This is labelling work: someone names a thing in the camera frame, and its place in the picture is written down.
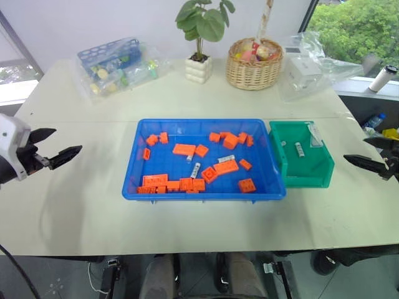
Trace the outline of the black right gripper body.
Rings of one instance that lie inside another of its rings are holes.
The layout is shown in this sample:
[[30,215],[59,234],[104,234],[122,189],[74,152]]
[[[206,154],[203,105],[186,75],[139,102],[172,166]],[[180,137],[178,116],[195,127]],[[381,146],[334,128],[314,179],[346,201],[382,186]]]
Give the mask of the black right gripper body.
[[388,172],[398,180],[398,149],[382,151],[382,157],[388,166]]

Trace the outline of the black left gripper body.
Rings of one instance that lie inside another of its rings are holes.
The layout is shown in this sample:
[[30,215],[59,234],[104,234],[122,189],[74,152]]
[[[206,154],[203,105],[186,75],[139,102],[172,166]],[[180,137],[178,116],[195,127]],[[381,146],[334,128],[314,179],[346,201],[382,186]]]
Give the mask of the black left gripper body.
[[29,137],[25,146],[18,148],[17,157],[24,167],[27,175],[32,175],[42,168],[51,168],[48,158],[42,157],[37,153],[38,147],[35,145],[47,139],[45,137]]

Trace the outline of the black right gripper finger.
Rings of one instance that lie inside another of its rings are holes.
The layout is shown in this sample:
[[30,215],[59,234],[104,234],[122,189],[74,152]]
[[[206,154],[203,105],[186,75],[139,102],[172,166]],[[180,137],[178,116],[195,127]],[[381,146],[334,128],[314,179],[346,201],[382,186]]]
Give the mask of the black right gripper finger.
[[398,140],[393,140],[381,136],[365,138],[364,142],[383,150],[397,150],[399,145]]
[[357,154],[345,154],[344,158],[356,167],[377,173],[384,180],[390,179],[390,173],[385,163]]

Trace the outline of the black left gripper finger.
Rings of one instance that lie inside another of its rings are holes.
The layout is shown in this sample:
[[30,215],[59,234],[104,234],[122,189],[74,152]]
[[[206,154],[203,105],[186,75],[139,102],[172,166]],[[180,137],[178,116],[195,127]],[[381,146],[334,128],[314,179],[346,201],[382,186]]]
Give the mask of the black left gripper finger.
[[55,128],[38,128],[30,132],[29,142],[32,144],[39,143],[47,139],[51,134],[55,133],[57,130]]
[[56,156],[49,159],[49,169],[55,170],[62,165],[68,163],[75,156],[79,154],[82,149],[82,145],[71,146],[60,151]]

